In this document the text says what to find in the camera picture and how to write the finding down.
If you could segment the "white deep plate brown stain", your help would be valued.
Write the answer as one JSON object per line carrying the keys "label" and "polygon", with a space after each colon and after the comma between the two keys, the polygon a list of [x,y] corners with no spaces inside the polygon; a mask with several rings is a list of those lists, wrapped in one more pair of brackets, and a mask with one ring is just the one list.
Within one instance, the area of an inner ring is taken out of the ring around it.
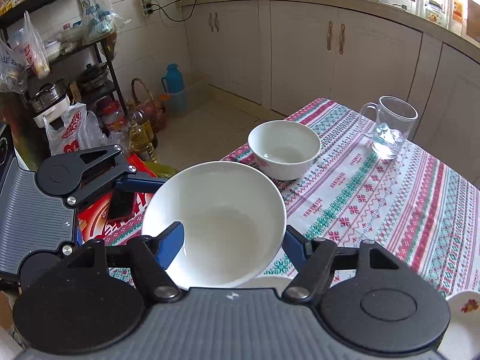
{"label": "white deep plate brown stain", "polygon": [[479,359],[479,292],[463,290],[447,302],[451,322],[440,352],[446,359]]}

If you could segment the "small white ceramic bowl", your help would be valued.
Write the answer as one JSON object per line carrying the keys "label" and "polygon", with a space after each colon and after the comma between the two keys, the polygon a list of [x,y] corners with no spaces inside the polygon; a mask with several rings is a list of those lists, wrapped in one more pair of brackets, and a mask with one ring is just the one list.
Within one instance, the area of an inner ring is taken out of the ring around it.
{"label": "small white ceramic bowl", "polygon": [[291,281],[292,278],[283,276],[259,276],[240,285],[239,289],[276,289],[278,293],[282,293]]}

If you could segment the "yellow cooking oil bottle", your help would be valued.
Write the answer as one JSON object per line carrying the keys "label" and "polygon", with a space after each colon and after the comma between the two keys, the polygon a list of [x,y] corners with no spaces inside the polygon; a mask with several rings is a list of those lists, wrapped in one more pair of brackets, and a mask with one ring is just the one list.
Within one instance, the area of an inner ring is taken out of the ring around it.
{"label": "yellow cooking oil bottle", "polygon": [[129,139],[133,152],[143,162],[156,163],[158,161],[152,141],[154,136],[150,120],[141,110],[132,110],[128,115]]}

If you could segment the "wicker basket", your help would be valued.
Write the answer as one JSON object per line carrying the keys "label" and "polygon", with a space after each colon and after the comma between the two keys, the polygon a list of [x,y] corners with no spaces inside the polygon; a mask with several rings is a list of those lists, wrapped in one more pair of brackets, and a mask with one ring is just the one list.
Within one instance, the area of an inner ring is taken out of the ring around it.
{"label": "wicker basket", "polygon": [[[140,84],[143,87],[146,93],[146,98],[144,100],[141,100],[137,95],[136,84]],[[158,133],[160,130],[164,129],[167,122],[165,105],[160,100],[154,99],[153,94],[145,82],[138,77],[135,77],[131,80],[131,91],[133,101],[137,108],[141,109],[149,118],[153,132]]]}

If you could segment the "white red plastic bag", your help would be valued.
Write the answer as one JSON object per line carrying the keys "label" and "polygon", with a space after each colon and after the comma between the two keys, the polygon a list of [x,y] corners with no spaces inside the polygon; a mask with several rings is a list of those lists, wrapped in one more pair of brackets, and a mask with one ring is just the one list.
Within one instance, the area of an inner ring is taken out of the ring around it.
{"label": "white red plastic bag", "polygon": [[63,125],[55,129],[45,116],[42,117],[52,156],[93,149],[103,144],[103,132],[97,117],[86,109],[85,104],[76,103],[70,106],[61,114],[60,119]]}

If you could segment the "teal thermos flask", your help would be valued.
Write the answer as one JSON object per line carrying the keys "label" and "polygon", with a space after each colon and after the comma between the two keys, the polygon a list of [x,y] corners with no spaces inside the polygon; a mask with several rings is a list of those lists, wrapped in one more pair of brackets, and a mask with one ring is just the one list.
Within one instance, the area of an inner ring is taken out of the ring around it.
{"label": "teal thermos flask", "polygon": [[166,93],[176,94],[185,88],[184,79],[176,63],[167,66],[166,75],[161,79],[163,90]]}

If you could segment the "steel steamer pot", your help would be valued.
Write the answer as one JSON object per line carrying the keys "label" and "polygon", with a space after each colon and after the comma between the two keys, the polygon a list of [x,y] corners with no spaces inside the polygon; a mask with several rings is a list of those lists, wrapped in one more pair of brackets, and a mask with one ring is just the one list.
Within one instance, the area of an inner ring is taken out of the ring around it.
{"label": "steel steamer pot", "polygon": [[67,96],[67,86],[64,78],[56,80],[54,83],[46,83],[29,101],[32,112],[35,115],[41,114],[43,111],[62,101]]}

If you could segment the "black cooking pot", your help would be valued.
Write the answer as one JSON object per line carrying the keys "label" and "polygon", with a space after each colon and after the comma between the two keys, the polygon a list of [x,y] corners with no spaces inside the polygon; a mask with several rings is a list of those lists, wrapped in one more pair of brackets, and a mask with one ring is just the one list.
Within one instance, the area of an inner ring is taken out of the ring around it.
{"label": "black cooking pot", "polygon": [[76,83],[81,92],[91,92],[103,86],[108,80],[107,63],[88,63],[77,77]]}

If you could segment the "patterned embroidered tablecloth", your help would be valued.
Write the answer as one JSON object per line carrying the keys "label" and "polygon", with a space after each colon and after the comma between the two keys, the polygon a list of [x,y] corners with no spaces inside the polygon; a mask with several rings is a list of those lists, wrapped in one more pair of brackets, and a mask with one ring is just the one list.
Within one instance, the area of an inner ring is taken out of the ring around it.
{"label": "patterned embroidered tablecloth", "polygon": [[[378,158],[357,127],[357,113],[336,102],[315,100],[287,120],[312,129],[321,149],[302,177],[272,181],[285,204],[286,225],[307,239],[344,247],[373,240],[445,296],[479,289],[475,186],[411,142],[395,159]],[[245,145],[223,161],[258,170]],[[257,276],[295,273],[280,248]]]}

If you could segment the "clear glass mug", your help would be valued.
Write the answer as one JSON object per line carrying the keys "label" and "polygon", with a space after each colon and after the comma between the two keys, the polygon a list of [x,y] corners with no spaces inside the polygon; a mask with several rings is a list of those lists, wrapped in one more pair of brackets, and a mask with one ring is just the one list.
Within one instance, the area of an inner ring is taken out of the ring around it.
{"label": "clear glass mug", "polygon": [[[362,118],[367,110],[375,112],[375,124],[369,131]],[[401,98],[384,95],[377,102],[368,102],[360,109],[358,127],[372,140],[372,150],[380,159],[395,159],[418,119],[417,110]]]}

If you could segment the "wall power strip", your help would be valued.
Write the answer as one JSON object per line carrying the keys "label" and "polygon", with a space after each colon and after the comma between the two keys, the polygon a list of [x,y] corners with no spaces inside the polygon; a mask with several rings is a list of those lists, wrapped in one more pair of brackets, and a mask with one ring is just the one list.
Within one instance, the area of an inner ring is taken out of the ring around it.
{"label": "wall power strip", "polygon": [[153,13],[152,2],[151,0],[140,0],[142,4],[142,13],[143,16],[147,17]]}

